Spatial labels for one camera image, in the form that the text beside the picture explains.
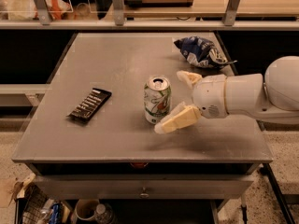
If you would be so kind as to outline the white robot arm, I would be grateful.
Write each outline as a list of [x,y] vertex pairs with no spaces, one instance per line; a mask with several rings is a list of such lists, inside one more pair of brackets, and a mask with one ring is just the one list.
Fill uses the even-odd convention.
[[224,119],[245,115],[278,124],[299,123],[299,57],[273,61],[262,74],[202,77],[186,71],[178,79],[192,90],[192,104],[180,103],[154,127],[171,133],[195,124],[201,117]]

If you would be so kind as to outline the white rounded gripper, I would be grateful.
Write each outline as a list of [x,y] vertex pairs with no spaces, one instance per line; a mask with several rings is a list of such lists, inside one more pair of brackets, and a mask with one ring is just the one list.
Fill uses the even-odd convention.
[[203,78],[196,73],[177,71],[177,77],[191,90],[193,89],[192,101],[194,105],[186,105],[184,102],[178,104],[155,125],[154,131],[156,133],[171,133],[175,130],[189,127],[201,118],[201,113],[207,119],[223,119],[227,117],[228,113],[224,99],[226,75]]

